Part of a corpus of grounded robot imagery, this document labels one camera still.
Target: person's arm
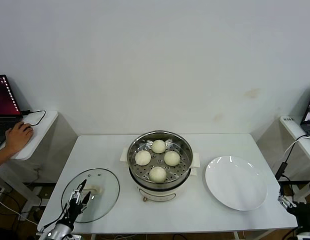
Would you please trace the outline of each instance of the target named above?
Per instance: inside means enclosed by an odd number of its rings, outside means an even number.
[[[0,150],[0,165],[18,153],[28,143],[33,135],[30,124],[18,122],[15,126],[6,131],[6,144]]]

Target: white table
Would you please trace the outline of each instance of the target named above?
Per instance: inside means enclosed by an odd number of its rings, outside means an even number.
[[[306,134],[300,125],[302,117],[303,116],[281,116],[279,119],[294,140]],[[298,142],[298,145],[310,159],[310,139],[303,139]],[[294,186],[293,189],[295,194],[294,196],[297,201],[305,202],[305,197],[310,194],[310,188],[308,184],[302,189]]]
[[[25,123],[36,124],[41,117],[43,116],[43,112],[36,112],[31,113],[24,117],[23,121]],[[41,122],[33,126],[33,136],[26,144],[26,146],[18,153],[16,153],[11,159],[25,161],[29,159],[42,139],[44,138],[47,131],[50,129],[52,124],[54,123],[55,119],[58,116],[58,112],[54,110],[47,110],[45,117],[41,120]],[[0,166],[0,187],[10,190],[10,187],[7,186],[9,184],[13,189],[19,192],[22,196],[24,196],[28,201],[23,208],[23,212],[29,211],[32,206],[38,206],[41,202],[41,199],[37,196],[39,191],[41,190],[40,187],[36,187],[33,191],[31,191],[28,187],[26,187],[18,175],[10,168],[10,163],[5,162]],[[42,206],[45,206],[47,203],[44,200],[42,202]]]
[[[260,239],[271,229],[294,228],[297,222],[278,203],[279,185],[250,134],[182,135],[199,153],[197,176],[186,181],[184,193],[171,201],[142,201],[128,166],[120,162],[123,148],[136,135],[80,136],[66,162],[50,197],[38,230],[56,219],[61,211],[61,197],[66,185],[79,173],[93,168],[112,171],[120,184],[113,209],[91,223],[76,223],[81,234],[200,233],[263,230]],[[233,155],[250,161],[264,174],[268,187],[265,203],[252,211],[237,211],[220,203],[204,184],[208,163],[218,156]]]

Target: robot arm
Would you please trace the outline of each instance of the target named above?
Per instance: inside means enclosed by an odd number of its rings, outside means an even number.
[[[289,239],[310,239],[310,203],[291,201],[282,192],[283,189],[281,187],[278,201],[289,214],[292,214],[296,217],[298,225],[296,230],[297,236]]]
[[[74,222],[76,221],[76,218],[86,209],[86,205],[91,196],[91,192],[88,192],[81,201],[82,191],[85,184],[86,179],[71,193],[68,201],[69,207],[66,209],[67,205],[65,205],[63,212],[65,209],[66,212],[63,217],[56,222],[54,229],[49,232],[44,232],[48,226],[54,223],[52,222],[45,225],[41,231],[36,234],[40,236],[39,240],[82,240],[80,235],[72,235],[71,232],[74,230]]]

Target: white plate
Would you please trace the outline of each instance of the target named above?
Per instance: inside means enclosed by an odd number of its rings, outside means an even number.
[[[249,162],[236,156],[220,156],[205,172],[211,193],[226,206],[239,211],[260,207],[267,197],[263,176]]]

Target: human hand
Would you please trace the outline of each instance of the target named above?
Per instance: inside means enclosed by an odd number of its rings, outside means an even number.
[[[30,124],[24,124],[23,121],[16,123],[13,128],[10,128],[5,132],[6,150],[12,155],[18,153],[28,143],[33,136],[33,133]]]

